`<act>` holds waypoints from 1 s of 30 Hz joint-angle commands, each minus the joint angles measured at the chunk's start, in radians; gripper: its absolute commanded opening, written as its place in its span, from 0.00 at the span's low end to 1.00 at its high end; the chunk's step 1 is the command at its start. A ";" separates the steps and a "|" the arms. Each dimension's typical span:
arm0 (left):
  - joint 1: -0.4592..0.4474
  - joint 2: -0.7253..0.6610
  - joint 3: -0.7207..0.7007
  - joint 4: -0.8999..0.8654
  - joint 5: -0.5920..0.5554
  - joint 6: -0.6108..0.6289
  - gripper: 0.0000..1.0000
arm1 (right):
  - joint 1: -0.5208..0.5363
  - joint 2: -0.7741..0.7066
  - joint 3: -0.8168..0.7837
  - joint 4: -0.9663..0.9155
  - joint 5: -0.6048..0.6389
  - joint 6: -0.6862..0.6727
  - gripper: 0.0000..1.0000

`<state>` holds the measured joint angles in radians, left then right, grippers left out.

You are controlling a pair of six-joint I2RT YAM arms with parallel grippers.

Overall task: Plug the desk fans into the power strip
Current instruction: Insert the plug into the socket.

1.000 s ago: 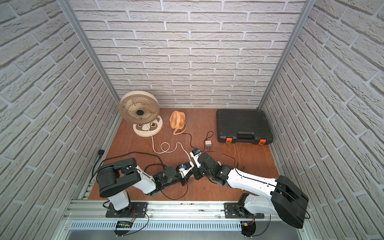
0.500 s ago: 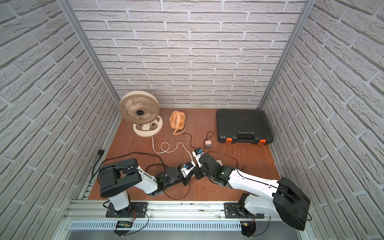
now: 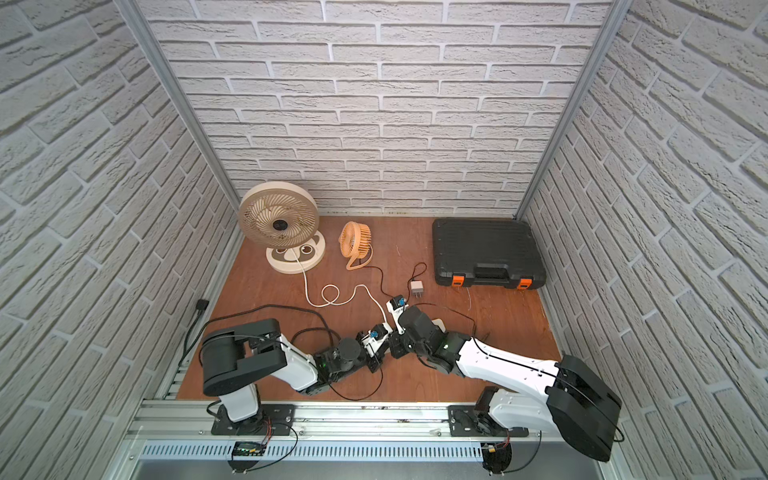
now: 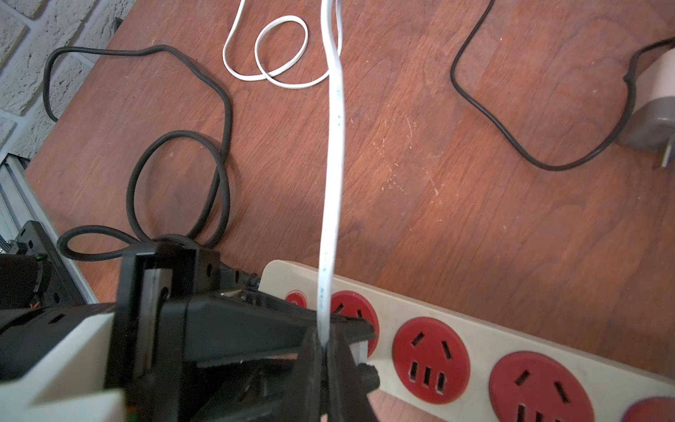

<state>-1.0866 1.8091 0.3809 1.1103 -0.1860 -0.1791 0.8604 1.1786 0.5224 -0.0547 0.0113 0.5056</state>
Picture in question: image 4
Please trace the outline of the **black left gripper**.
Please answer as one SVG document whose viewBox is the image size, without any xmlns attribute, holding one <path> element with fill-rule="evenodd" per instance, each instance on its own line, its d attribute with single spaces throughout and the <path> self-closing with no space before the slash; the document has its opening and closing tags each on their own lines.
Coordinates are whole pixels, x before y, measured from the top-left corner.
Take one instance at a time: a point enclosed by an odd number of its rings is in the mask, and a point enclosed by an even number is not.
<svg viewBox="0 0 675 422">
<path fill-rule="evenodd" d="M 195 243 L 140 242 L 121 258 L 104 387 L 124 392 L 128 415 L 277 421 L 295 360 L 258 359 L 297 352 L 316 311 L 261 292 L 219 293 L 257 290 L 261 278 Z M 216 382 L 197 367 L 218 367 Z M 378 389 L 377 370 L 358 367 L 366 393 Z M 327 399 L 324 363 L 321 418 Z"/>
</svg>

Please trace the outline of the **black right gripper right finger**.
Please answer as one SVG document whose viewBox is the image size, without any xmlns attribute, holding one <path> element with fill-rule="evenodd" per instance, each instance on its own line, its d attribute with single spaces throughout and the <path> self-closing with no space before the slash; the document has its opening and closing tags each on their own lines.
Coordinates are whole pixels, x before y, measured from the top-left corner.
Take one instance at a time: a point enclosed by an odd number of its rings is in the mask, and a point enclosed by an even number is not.
<svg viewBox="0 0 675 422">
<path fill-rule="evenodd" d="M 377 421 L 343 330 L 334 326 L 325 347 L 328 421 Z"/>
</svg>

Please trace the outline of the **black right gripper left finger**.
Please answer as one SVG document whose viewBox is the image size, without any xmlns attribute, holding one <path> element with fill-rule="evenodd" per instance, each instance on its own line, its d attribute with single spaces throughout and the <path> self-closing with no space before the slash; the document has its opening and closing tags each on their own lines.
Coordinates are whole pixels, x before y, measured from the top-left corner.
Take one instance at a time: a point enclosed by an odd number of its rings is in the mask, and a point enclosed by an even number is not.
<svg viewBox="0 0 675 422">
<path fill-rule="evenodd" d="M 319 421 L 323 348 L 316 328 L 309 328 L 295 361 L 287 391 L 276 414 L 277 421 Z"/>
</svg>

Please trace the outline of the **beige red power strip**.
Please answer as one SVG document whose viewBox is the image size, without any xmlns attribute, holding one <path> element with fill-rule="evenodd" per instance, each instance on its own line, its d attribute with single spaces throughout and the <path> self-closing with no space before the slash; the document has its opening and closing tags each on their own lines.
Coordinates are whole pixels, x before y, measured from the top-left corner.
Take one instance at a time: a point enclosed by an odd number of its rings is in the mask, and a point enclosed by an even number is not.
<svg viewBox="0 0 675 422">
<path fill-rule="evenodd" d="M 674 383 L 431 304 L 336 277 L 332 310 L 377 333 L 382 421 L 671 421 Z"/>
</svg>

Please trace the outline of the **white fan plug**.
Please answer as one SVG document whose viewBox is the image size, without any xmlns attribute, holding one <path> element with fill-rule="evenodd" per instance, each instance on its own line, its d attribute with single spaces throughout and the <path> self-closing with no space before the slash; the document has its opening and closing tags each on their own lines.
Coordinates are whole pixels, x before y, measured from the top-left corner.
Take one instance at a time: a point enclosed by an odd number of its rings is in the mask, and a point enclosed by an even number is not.
<svg viewBox="0 0 675 422">
<path fill-rule="evenodd" d="M 349 345 L 356 366 L 366 364 L 368 359 L 368 341 L 353 342 Z"/>
</svg>

